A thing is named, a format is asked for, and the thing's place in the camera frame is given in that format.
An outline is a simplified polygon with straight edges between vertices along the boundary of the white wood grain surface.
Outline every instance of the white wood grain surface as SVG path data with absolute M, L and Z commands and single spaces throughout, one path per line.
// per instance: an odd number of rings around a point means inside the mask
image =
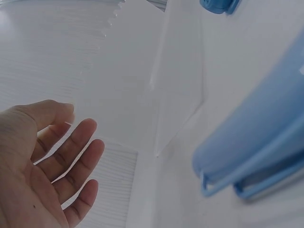
M 24 0 L 0 9 L 0 110 L 43 99 L 76 102 L 116 17 L 117 1 Z

